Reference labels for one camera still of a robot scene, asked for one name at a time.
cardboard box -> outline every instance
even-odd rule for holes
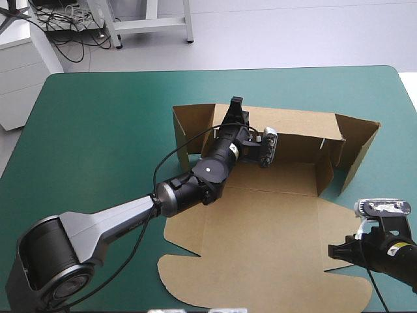
[[[224,104],[175,106],[177,146],[221,124]],[[380,124],[344,115],[244,107],[250,125],[279,133],[268,169],[240,162],[227,180],[223,198],[170,218],[165,238],[196,257],[163,256],[162,282],[177,299],[203,307],[247,307],[249,312],[361,312],[371,297],[363,278],[325,273],[348,266],[330,259],[329,244],[343,241],[359,225],[354,213],[318,195],[334,168],[351,182]],[[213,133],[178,153],[210,146]]]

table surface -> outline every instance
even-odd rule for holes
[[[337,172],[322,197],[346,207],[374,197],[417,205],[417,114],[391,67],[55,74],[47,79],[0,179],[0,282],[7,279],[16,239],[36,220],[65,211],[92,213],[151,191],[153,168],[175,147],[173,105],[228,103],[234,95],[251,106],[380,121],[382,128],[348,189],[338,194],[344,173]],[[173,157],[159,180],[179,172]],[[417,214],[409,220],[417,231]],[[163,218],[153,220],[131,264],[74,310],[190,310],[158,276],[160,256],[187,254],[164,240],[164,225]],[[136,237],[137,231],[113,243],[94,285],[117,268]],[[366,276],[359,267],[336,272]],[[417,309],[410,287],[386,275],[375,277],[391,310]],[[2,287],[0,310],[8,309]],[[382,310],[375,294],[366,310]]]

white cabinet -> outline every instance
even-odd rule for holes
[[[15,21],[0,35],[0,125],[10,130],[26,124],[45,79],[62,72],[45,34]]]

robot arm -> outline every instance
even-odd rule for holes
[[[84,288],[103,265],[114,240],[151,218],[174,216],[222,196],[226,179],[238,160],[268,167],[278,135],[266,128],[263,136],[249,131],[249,113],[242,98],[231,105],[206,156],[188,173],[156,186],[156,194],[93,214],[65,212],[37,222],[20,237],[6,292],[15,313],[60,308]]]
[[[328,255],[366,269],[386,273],[417,293],[417,245],[411,239],[408,202],[399,199],[362,199],[354,211],[362,219],[358,232],[342,245],[329,245]],[[377,224],[365,232],[366,224]]]

floor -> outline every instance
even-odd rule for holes
[[[113,0],[121,20],[143,15],[144,0]],[[90,47],[66,72],[391,65],[417,106],[417,0],[190,0],[195,35],[125,35],[123,49]],[[182,12],[160,0],[158,15]],[[63,46],[71,58],[77,44]],[[0,127],[0,175],[21,130]]]

